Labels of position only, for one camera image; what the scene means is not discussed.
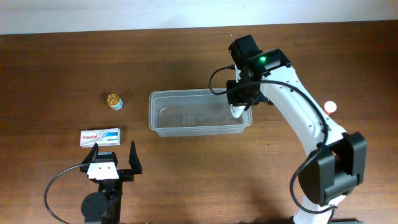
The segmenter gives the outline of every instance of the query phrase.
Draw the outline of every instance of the wooden table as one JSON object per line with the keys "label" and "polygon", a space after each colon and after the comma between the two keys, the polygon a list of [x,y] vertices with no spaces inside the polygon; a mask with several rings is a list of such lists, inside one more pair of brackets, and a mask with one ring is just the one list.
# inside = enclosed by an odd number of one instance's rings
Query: wooden table
{"label": "wooden table", "polygon": [[[301,143],[275,106],[253,108],[242,134],[160,138],[148,127],[149,95],[207,88],[232,59],[228,46],[252,34],[263,50],[281,48],[332,117],[368,141],[364,184],[335,217],[398,220],[398,22],[296,24],[0,36],[0,223],[56,223],[44,209],[49,180],[90,149],[80,131],[119,127],[104,147],[127,169],[135,140],[144,173],[124,184],[123,223],[238,223],[290,217],[289,180],[304,161]],[[224,87],[234,72],[222,72]],[[106,95],[117,93],[113,111]],[[296,191],[302,193],[296,184]],[[54,212],[82,223],[80,204],[97,185],[74,170],[49,193]]]}

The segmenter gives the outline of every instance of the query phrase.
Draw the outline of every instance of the wood grain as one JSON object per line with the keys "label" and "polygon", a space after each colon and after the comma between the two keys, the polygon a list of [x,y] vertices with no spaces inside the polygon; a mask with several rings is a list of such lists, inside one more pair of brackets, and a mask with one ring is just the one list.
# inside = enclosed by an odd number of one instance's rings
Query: wood grain
{"label": "wood grain", "polygon": [[[0,36],[0,223],[56,223],[44,209],[45,186],[88,153],[81,130],[108,127],[122,129],[122,145],[102,150],[126,169],[133,139],[144,169],[124,185],[123,223],[293,215],[289,180],[305,156],[275,106],[254,107],[239,135],[160,138],[148,127],[151,92],[206,88],[212,71],[232,62],[228,45],[246,34],[263,50],[281,48],[312,96],[337,102],[332,117],[368,141],[364,184],[336,217],[395,223],[397,21]],[[220,73],[214,87],[233,77]],[[108,93],[123,109],[109,108]],[[83,223],[81,201],[96,188],[74,170],[54,183],[49,204]]]}

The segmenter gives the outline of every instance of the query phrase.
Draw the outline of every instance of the brown wooden surface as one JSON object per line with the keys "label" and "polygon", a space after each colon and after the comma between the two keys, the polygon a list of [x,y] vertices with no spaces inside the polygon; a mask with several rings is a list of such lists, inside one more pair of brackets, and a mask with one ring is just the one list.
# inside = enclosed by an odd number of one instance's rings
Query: brown wooden surface
{"label": "brown wooden surface", "polygon": [[[368,140],[364,184],[336,217],[396,223],[397,21],[0,36],[0,223],[56,223],[45,186],[88,153],[81,130],[107,127],[120,127],[123,143],[101,150],[126,169],[133,139],[144,169],[124,184],[123,223],[293,215],[289,180],[305,156],[275,106],[254,107],[253,124],[237,135],[160,138],[148,127],[151,92],[207,88],[212,71],[232,62],[229,44],[246,34],[263,50],[281,48],[319,104],[337,102],[332,117]],[[233,77],[220,73],[214,87]],[[109,108],[108,93],[123,109]],[[81,201],[96,189],[74,170],[54,183],[49,204],[82,223]]]}

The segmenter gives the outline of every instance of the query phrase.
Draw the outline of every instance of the black object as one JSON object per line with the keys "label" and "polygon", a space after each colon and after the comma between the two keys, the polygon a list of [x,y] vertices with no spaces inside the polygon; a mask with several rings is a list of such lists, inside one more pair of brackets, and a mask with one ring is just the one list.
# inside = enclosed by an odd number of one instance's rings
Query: black object
{"label": "black object", "polygon": [[[115,166],[118,164],[114,152],[99,154],[96,143],[82,164],[97,162],[114,162]],[[118,224],[120,222],[123,182],[132,182],[135,174],[142,174],[134,141],[131,141],[129,164],[131,169],[118,170],[119,179],[92,179],[94,183],[98,183],[98,192],[89,194],[81,203],[81,213],[85,217],[85,223]],[[85,173],[87,170],[88,166],[80,168],[80,171]]]}
{"label": "black object", "polygon": [[[279,49],[262,52],[257,47],[253,37],[246,35],[236,39],[228,48],[236,67],[241,71],[241,79],[228,80],[227,90],[245,83],[259,82],[262,77],[270,74],[270,71],[281,66],[290,67],[290,61]],[[227,93],[228,103],[233,106],[246,106],[245,111],[252,105],[261,102],[273,103],[260,91],[260,84],[245,86],[231,93]]]}
{"label": "black object", "polygon": [[326,205],[331,199],[348,195],[362,184],[366,146],[365,138],[358,132],[344,133],[342,140],[326,146],[327,150],[323,150],[298,175],[308,199],[315,204]]}

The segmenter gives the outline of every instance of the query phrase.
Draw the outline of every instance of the small bottle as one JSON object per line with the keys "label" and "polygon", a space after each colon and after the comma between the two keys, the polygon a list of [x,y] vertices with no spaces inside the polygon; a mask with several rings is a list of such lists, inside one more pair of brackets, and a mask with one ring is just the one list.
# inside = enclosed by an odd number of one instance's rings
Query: small bottle
{"label": "small bottle", "polygon": [[114,93],[110,94],[107,97],[106,102],[114,110],[121,109],[122,105],[123,105],[123,102],[120,99],[120,97],[118,95],[114,94]]}

